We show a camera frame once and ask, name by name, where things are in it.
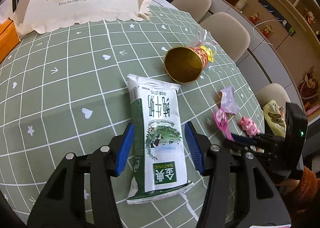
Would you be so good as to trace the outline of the orange fuzzy sleeve forearm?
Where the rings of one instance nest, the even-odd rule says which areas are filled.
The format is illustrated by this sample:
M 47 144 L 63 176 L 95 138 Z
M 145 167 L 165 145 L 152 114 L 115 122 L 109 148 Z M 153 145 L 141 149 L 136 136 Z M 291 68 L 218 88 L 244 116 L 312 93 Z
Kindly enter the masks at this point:
M 293 202 L 301 209 L 306 209 L 319 193 L 319 179 L 316 174 L 313 173 L 309 168 L 304 166 L 304 173 L 295 187 L 291 192 Z

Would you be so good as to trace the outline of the right hand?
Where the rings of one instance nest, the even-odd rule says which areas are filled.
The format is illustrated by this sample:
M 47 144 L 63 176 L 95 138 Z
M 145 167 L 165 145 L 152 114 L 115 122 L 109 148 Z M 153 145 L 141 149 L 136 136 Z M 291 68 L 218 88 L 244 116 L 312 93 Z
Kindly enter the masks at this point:
M 280 193 L 286 195 L 291 193 L 300 183 L 300 180 L 296 179 L 286 179 L 285 181 L 276 184 L 276 186 L 280 187 Z

